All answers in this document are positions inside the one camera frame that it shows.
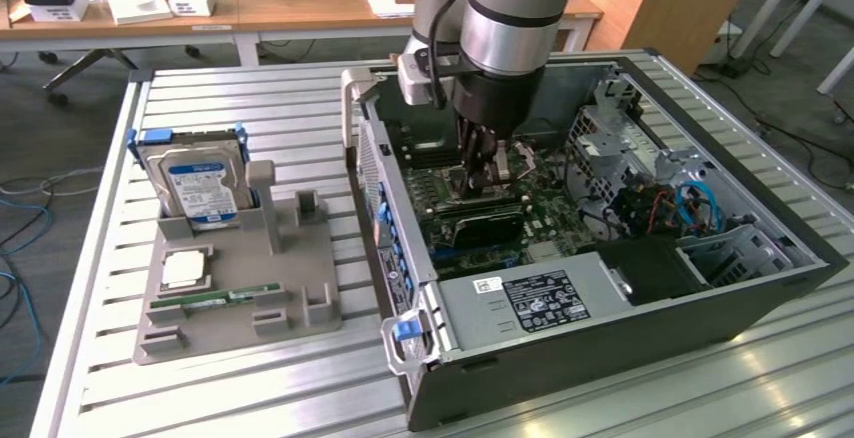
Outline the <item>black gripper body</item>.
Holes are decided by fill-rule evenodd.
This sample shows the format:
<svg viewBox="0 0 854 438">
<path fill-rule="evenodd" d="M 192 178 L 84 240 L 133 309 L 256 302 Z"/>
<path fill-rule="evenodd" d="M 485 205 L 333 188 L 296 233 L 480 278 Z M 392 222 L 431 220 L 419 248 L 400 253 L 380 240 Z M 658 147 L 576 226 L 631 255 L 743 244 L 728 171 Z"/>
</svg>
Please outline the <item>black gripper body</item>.
<svg viewBox="0 0 854 438">
<path fill-rule="evenodd" d="M 512 133 L 528 117 L 540 81 L 541 70 L 519 76 L 459 75 L 452 90 L 457 116 L 495 133 Z"/>
</svg>

